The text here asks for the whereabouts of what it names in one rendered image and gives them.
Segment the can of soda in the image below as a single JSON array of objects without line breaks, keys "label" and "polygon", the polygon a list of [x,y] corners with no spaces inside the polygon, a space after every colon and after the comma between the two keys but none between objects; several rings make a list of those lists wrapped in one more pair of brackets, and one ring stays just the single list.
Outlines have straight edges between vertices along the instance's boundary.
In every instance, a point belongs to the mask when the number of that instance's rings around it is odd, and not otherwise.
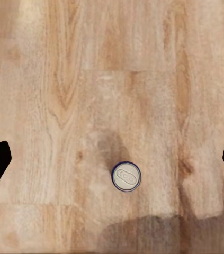
[{"label": "can of soda", "polygon": [[140,185],[140,170],[132,162],[121,161],[113,167],[112,181],[120,191],[131,192]]}]

